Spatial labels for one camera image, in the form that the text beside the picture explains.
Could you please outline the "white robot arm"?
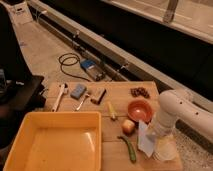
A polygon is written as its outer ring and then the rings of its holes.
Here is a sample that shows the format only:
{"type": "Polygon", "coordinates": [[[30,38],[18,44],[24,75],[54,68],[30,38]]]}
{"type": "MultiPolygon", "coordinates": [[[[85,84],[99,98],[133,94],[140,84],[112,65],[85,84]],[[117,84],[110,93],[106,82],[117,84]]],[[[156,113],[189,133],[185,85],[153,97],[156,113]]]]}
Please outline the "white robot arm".
{"type": "Polygon", "coordinates": [[[151,138],[169,135],[178,119],[213,143],[213,114],[191,102],[186,89],[167,90],[158,96],[159,109],[149,124],[146,135],[151,138]]]}

